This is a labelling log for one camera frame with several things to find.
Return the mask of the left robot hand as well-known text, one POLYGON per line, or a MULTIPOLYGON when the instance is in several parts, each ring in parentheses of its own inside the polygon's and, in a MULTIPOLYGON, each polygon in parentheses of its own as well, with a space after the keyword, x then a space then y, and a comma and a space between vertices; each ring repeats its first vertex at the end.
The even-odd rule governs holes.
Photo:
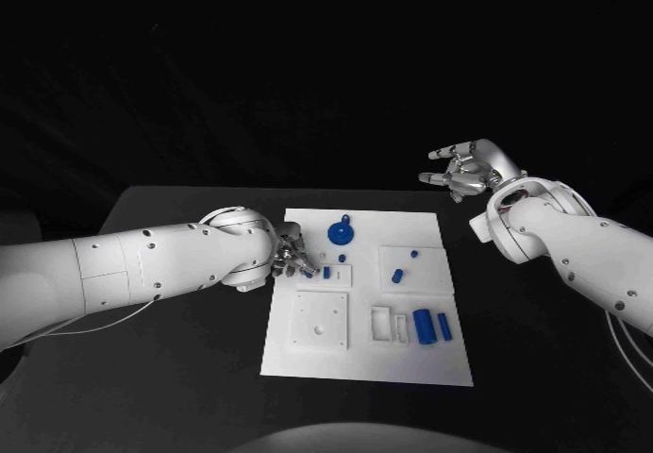
POLYGON ((272 260, 272 277, 292 277, 295 274, 314 277, 320 268, 313 264, 305 253, 301 226, 295 222, 282 222, 275 226, 278 236, 277 251, 272 260))

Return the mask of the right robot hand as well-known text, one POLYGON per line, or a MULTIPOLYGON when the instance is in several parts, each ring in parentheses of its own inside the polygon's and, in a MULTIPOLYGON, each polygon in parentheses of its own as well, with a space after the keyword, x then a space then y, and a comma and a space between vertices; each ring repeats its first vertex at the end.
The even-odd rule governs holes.
POLYGON ((487 139, 444 146, 428 152, 428 158, 445 159, 447 169, 442 173, 419 173, 419 182, 447 187, 455 203, 486 191, 494 193, 506 184, 527 176, 487 139))

